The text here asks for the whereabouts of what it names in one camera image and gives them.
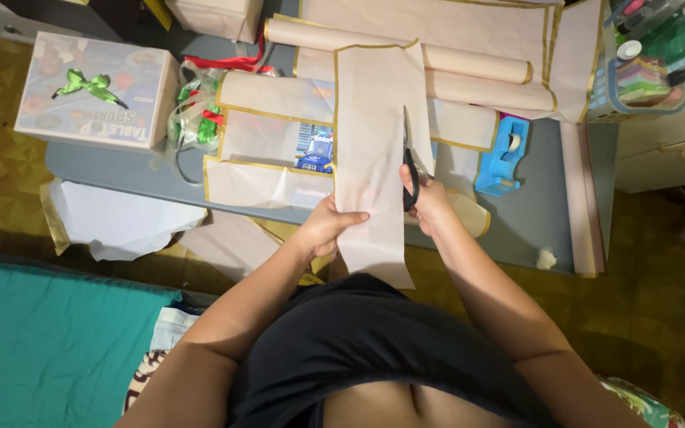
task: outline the white cabinet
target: white cabinet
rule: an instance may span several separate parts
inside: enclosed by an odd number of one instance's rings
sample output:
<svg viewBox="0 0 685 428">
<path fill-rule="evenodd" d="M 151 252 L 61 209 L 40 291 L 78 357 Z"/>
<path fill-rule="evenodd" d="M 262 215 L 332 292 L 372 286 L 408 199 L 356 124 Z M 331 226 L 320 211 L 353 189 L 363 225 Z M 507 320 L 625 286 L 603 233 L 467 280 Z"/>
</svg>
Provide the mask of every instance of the white cabinet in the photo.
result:
<svg viewBox="0 0 685 428">
<path fill-rule="evenodd" d="M 618 159 L 615 187 L 628 193 L 685 185 L 685 143 Z"/>
<path fill-rule="evenodd" d="M 683 147 L 685 108 L 667 116 L 640 117 L 621 123 L 615 187 L 634 193 L 684 185 Z"/>
</svg>

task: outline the hand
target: hand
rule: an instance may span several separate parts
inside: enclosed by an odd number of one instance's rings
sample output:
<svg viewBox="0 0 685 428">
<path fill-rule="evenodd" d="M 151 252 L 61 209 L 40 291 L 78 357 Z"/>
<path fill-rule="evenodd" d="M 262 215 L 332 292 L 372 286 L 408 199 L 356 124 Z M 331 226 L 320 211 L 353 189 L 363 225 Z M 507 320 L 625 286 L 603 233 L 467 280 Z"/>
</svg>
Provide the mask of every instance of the hand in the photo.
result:
<svg viewBox="0 0 685 428">
<path fill-rule="evenodd" d="M 412 193 L 409 166 L 401 165 L 398 172 L 404 187 Z M 419 199 L 416 199 L 416 204 L 409 210 L 409 215 L 419 219 L 419 228 L 427 236 L 432 236 L 439 225 L 452 223 L 452 219 L 458 220 L 443 183 L 423 175 L 419 176 Z"/>
<path fill-rule="evenodd" d="M 292 235 L 312 257 L 324 256 L 337 249 L 337 236 L 345 228 L 369 219 L 368 212 L 338 212 L 335 193 L 319 201 L 308 220 Z"/>
</svg>

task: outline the black shirt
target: black shirt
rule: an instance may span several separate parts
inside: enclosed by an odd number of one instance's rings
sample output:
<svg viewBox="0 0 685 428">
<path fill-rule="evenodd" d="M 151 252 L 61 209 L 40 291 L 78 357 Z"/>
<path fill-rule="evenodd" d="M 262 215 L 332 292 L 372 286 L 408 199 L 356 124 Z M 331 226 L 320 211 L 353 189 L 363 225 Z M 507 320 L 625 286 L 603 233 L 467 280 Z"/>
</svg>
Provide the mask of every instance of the black shirt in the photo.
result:
<svg viewBox="0 0 685 428">
<path fill-rule="evenodd" d="M 516 426 L 559 426 L 469 323 L 361 273 L 295 290 L 235 375 L 228 426 L 321 426 L 327 395 L 378 381 L 436 388 Z"/>
</svg>

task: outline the plastic basket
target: plastic basket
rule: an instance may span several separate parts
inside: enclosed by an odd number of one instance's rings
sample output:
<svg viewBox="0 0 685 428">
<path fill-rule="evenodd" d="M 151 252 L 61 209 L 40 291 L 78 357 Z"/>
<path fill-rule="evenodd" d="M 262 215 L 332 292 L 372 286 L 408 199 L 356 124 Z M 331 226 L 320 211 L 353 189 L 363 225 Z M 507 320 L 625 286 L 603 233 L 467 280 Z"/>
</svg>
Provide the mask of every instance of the plastic basket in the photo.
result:
<svg viewBox="0 0 685 428">
<path fill-rule="evenodd" d="M 604 16 L 612 15 L 609 2 L 604 2 Z M 625 105 L 617 97 L 616 69 L 617 46 L 615 42 L 615 28 L 612 19 L 607 18 L 601 28 L 604 47 L 599 55 L 599 62 L 594 75 L 594 86 L 591 90 L 591 100 L 586 112 L 586 120 L 592 123 L 617 123 L 645 114 L 673 114 L 681 111 L 685 106 L 685 87 L 680 85 L 683 96 L 680 100 L 669 105 L 653 107 L 631 107 Z"/>
</svg>

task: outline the person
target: person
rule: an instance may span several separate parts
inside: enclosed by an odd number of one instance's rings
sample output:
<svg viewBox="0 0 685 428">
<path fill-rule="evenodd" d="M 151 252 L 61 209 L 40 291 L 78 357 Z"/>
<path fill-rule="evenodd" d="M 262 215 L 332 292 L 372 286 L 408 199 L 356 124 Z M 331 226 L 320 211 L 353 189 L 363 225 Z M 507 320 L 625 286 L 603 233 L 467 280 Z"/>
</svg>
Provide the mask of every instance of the person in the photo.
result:
<svg viewBox="0 0 685 428">
<path fill-rule="evenodd" d="M 367 274 L 297 287 L 369 218 L 330 195 L 188 329 L 116 427 L 647 426 L 483 252 L 442 184 L 421 178 L 409 214 L 474 327 Z"/>
</svg>

